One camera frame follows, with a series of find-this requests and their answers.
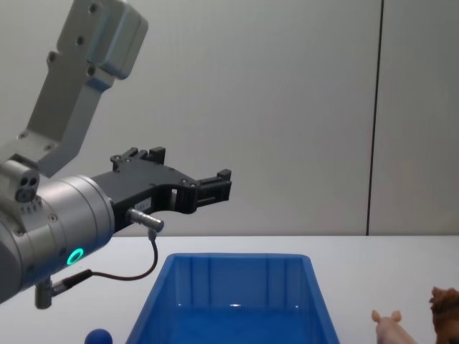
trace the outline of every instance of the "white table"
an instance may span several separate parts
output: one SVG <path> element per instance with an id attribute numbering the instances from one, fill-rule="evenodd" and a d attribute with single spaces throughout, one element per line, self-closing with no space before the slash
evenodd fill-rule
<path id="1" fill-rule="evenodd" d="M 164 237 L 158 238 L 158 247 L 158 268 L 144 280 L 92 277 L 54 298 L 48 310 L 34 308 L 33 288 L 0 305 L 0 343 L 82 344 L 95 328 L 124 343 L 166 256 L 177 252 L 308 255 L 342 344 L 376 342 L 374 308 L 383 315 L 400 309 L 405 329 L 420 344 L 434 343 L 430 291 L 434 285 L 459 287 L 459 236 Z M 151 260 L 147 238 L 114 238 L 53 280 L 87 268 L 133 275 L 148 269 Z"/>

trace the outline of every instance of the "pink toy pig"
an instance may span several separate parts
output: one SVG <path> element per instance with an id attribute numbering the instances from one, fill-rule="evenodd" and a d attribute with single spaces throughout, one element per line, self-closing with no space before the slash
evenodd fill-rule
<path id="1" fill-rule="evenodd" d="M 381 317 L 374 310 L 372 319 L 378 323 L 376 326 L 377 344 L 417 344 L 408 332 L 398 324 L 402 319 L 400 311 L 396 310 L 390 317 Z"/>

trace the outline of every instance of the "brown plush toy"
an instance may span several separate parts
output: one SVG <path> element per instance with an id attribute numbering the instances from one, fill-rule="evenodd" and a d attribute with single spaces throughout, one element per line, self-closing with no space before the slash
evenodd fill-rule
<path id="1" fill-rule="evenodd" d="M 430 303 L 437 344 L 459 344 L 459 292 L 435 287 Z"/>
<path id="2" fill-rule="evenodd" d="M 408 332 L 398 324 L 402 319 L 400 311 L 396 310 L 390 317 L 381 317 L 374 310 L 372 319 L 378 323 L 376 326 L 378 344 L 417 344 Z"/>

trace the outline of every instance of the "blue plastic bin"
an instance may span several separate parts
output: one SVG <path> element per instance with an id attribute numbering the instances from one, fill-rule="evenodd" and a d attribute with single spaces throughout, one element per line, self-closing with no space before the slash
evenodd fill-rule
<path id="1" fill-rule="evenodd" d="M 128 344 L 339 344 L 309 258 L 173 254 Z"/>

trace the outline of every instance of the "black cable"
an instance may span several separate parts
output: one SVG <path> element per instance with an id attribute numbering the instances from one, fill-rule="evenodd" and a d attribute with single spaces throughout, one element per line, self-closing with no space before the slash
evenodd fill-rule
<path id="1" fill-rule="evenodd" d="M 111 280 L 117 280 L 117 281 L 136 281 L 136 280 L 141 280 L 147 277 L 150 273 L 152 273 L 155 270 L 156 265 L 158 264 L 158 247 L 156 246 L 155 241 L 152 241 L 151 245 L 153 246 L 153 251 L 155 254 L 153 265 L 151 265 L 150 269 L 148 269 L 143 274 L 140 274 L 138 276 L 132 276 L 132 277 L 123 277 L 123 276 L 115 276 L 114 274 L 106 274 L 104 272 L 93 272 L 93 276 L 110 278 Z"/>
<path id="2" fill-rule="evenodd" d="M 117 281 L 136 281 L 136 280 L 141 280 L 147 277 L 148 275 L 150 275 L 150 273 L 152 273 L 155 270 L 156 265 L 158 264 L 158 247 L 156 246 L 156 231 L 154 231 L 153 229 L 149 229 L 148 238 L 150 239 L 151 246 L 153 247 L 154 258 L 153 258 L 153 264 L 151 265 L 150 269 L 148 269 L 143 274 L 140 274 L 138 276 L 132 276 L 132 277 L 124 277 L 124 276 L 116 276 L 114 274 L 106 274 L 104 272 L 94 272 L 91 269 L 87 269 L 85 271 L 74 274 L 73 276 L 65 278 L 62 281 L 58 282 L 57 284 L 53 285 L 55 289 L 54 295 L 58 295 L 66 290 L 69 290 L 70 288 L 87 280 L 88 278 L 92 276 L 99 276 L 99 277 L 109 278 L 111 280 L 117 280 Z"/>

